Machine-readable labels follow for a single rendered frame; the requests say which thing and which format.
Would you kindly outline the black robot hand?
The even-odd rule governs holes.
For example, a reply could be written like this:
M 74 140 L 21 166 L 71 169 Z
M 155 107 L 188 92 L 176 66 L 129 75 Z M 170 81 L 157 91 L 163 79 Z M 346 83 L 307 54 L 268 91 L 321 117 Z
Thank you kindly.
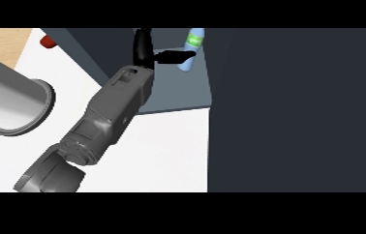
M 152 41 L 152 29 L 139 28 L 135 33 L 133 42 L 133 65 L 154 69 L 155 63 L 160 64 L 183 64 L 192 57 L 197 56 L 197 52 L 192 50 L 166 50 L 160 53 L 154 53 L 154 41 Z

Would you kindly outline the blue water bottle green label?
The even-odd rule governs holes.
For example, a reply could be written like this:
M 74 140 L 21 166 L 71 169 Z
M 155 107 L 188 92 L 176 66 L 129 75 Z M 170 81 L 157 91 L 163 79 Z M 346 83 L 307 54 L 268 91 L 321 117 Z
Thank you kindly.
M 192 28 L 185 43 L 185 51 L 200 52 L 203 42 L 206 38 L 206 29 Z M 192 70 L 195 62 L 195 56 L 192 56 L 182 64 L 178 65 L 181 71 L 188 72 Z

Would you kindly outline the grey cabinet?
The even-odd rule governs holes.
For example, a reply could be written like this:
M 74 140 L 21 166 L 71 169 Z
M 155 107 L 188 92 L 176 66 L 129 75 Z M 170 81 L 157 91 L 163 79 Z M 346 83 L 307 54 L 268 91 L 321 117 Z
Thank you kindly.
M 68 57 L 104 86 L 123 66 L 132 64 L 136 28 L 43 28 Z M 155 65 L 152 95 L 141 114 L 206 108 L 211 105 L 206 52 L 200 49 L 192 70 Z

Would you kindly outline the dark grey cabinet door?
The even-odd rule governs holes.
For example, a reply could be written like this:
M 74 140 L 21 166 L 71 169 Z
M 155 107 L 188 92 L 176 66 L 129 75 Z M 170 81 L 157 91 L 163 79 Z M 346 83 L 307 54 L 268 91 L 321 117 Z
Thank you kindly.
M 213 191 L 366 191 L 366 29 L 234 29 L 209 136 Z

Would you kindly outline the red object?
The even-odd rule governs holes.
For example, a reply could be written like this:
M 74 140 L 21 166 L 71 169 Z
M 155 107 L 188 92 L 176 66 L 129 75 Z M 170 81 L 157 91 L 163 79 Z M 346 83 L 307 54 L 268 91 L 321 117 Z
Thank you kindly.
M 40 44 L 46 47 L 46 48 L 54 48 L 58 44 L 57 42 L 52 40 L 52 38 L 49 36 L 45 36 L 40 40 Z

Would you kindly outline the pale wooden board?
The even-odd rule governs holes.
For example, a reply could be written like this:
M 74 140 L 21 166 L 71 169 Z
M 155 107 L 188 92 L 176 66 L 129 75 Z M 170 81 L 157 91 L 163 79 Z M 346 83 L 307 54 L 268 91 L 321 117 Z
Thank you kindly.
M 24 46 L 31 34 L 31 28 L 0 28 L 0 62 L 15 68 Z

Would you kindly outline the grey metal pot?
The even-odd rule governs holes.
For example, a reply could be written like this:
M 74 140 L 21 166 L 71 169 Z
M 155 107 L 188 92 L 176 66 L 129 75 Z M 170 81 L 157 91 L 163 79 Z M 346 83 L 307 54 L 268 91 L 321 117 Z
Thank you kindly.
M 0 135 L 31 132 L 46 120 L 57 102 L 52 85 L 30 79 L 0 63 Z

